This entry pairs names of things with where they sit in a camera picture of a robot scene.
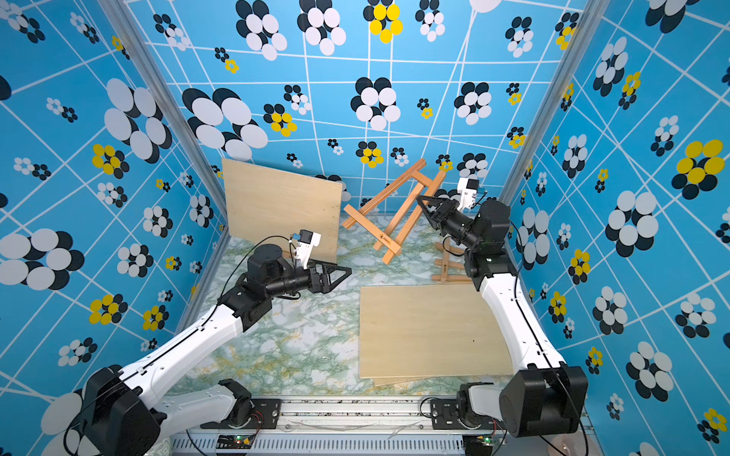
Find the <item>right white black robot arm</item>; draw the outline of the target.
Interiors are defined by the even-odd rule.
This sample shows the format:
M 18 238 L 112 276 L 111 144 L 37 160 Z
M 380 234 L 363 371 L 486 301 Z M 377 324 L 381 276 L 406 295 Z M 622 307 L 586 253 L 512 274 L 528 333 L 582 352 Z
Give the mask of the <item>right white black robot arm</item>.
M 470 218 L 453 199 L 420 196 L 417 203 L 435 231 L 464 246 L 466 275 L 494 314 L 513 363 L 513 377 L 504 387 L 461 386 L 456 403 L 462 425 L 477 429 L 494 419 L 514 437 L 583 429 L 589 382 L 554 349 L 522 292 L 505 246 L 511 209 L 488 199 Z

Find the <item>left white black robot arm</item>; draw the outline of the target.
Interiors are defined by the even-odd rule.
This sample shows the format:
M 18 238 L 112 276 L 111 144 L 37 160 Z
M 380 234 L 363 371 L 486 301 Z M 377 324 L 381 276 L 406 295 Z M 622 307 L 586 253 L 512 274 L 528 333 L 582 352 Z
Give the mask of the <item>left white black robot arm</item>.
M 199 425 L 242 429 L 266 426 L 251 392 L 236 380 L 183 395 L 169 390 L 220 346 L 252 329 L 277 298 L 296 300 L 303 291 L 326 295 L 350 277 L 338 264 L 296 255 L 286 260 L 275 244 L 256 245 L 247 267 L 217 304 L 169 342 L 127 366 L 95 372 L 61 435 L 64 455 L 144 455 L 161 440 Z

